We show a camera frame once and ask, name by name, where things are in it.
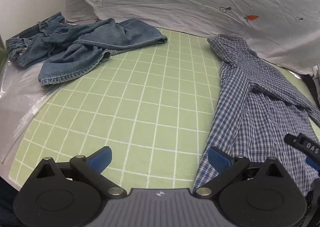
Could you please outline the blue plaid shirt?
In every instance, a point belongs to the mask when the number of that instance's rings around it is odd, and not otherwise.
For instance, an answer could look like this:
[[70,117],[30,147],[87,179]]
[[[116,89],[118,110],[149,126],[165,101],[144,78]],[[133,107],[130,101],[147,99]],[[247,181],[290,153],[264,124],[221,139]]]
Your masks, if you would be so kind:
[[208,161],[209,149],[217,147],[252,162],[276,157],[307,194],[318,173],[284,138],[302,133],[317,140],[312,126],[319,124],[319,109],[243,38],[218,35],[208,43],[221,59],[220,94],[194,188],[218,175]]

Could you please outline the clear plastic zipper bag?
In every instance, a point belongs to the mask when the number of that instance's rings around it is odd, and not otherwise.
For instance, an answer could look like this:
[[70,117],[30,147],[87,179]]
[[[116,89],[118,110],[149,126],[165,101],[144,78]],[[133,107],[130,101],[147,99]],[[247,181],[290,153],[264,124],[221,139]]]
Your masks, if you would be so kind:
[[1,163],[10,156],[16,142],[39,109],[58,90],[42,87],[38,75],[42,63],[27,69],[9,60],[1,70]]

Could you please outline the white folded garment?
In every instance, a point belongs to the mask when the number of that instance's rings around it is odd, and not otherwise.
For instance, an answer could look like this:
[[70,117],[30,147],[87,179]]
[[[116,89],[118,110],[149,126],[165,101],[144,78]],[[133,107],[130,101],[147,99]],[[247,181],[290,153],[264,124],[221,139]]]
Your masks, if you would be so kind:
[[319,86],[320,65],[319,63],[312,68],[312,79],[315,85]]

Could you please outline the green grid cutting mat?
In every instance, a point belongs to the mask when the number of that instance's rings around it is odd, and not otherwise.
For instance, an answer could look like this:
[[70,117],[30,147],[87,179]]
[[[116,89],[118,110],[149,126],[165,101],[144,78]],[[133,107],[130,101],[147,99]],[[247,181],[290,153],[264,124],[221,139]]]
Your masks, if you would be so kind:
[[[109,146],[103,174],[124,189],[194,190],[219,99],[221,59],[209,39],[162,33],[167,43],[113,56],[64,85],[32,120],[9,179],[22,186],[42,158],[65,162]],[[273,67],[315,105],[301,79]]]

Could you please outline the blue denim jeans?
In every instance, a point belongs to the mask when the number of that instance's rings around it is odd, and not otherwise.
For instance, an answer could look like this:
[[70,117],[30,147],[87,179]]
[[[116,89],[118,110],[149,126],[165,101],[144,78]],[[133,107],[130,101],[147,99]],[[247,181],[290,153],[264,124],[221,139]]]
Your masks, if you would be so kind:
[[80,78],[113,55],[167,40],[158,29],[136,18],[72,25],[57,13],[8,39],[5,45],[9,60],[19,68],[42,63],[38,80],[49,86]]

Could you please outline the grey carrot print sheet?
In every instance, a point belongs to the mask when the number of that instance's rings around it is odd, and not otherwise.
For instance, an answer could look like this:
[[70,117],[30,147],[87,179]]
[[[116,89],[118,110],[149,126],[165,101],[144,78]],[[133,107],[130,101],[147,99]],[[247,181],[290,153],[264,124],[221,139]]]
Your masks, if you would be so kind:
[[65,0],[70,22],[138,18],[202,37],[243,37],[257,54],[300,74],[319,64],[319,0]]

